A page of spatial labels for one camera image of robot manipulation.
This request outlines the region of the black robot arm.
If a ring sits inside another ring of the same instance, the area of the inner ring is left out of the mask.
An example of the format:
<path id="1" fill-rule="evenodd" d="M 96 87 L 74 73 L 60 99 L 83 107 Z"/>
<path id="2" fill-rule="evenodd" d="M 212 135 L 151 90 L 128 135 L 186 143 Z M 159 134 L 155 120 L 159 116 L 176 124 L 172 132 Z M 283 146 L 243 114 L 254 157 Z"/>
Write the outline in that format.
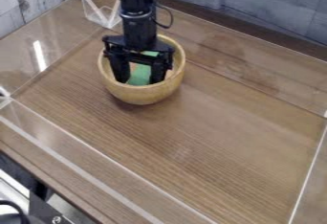
<path id="1" fill-rule="evenodd" d="M 119 82 L 131 78 L 131 62 L 151 67 L 151 84 L 162 82 L 172 69 L 175 49 L 158 36 L 158 27 L 168 29 L 172 22 L 168 25 L 158 22 L 159 6 L 156 0 L 120 0 L 123 34 L 103 37 L 104 56 Z"/>

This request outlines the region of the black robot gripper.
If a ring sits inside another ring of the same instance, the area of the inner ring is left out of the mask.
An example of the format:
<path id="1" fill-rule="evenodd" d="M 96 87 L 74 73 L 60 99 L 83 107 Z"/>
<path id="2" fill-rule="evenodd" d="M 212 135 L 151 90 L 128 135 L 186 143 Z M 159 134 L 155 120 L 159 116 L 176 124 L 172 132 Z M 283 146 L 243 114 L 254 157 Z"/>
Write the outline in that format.
<path id="1" fill-rule="evenodd" d="M 159 40 L 156 12 L 143 14 L 120 13 L 123 18 L 123 34 L 106 35 L 104 56 L 110 60 L 116 80 L 126 83 L 131 78 L 130 63 L 140 63 L 151 67 L 150 83 L 164 80 L 166 70 L 172 69 L 175 49 Z"/>

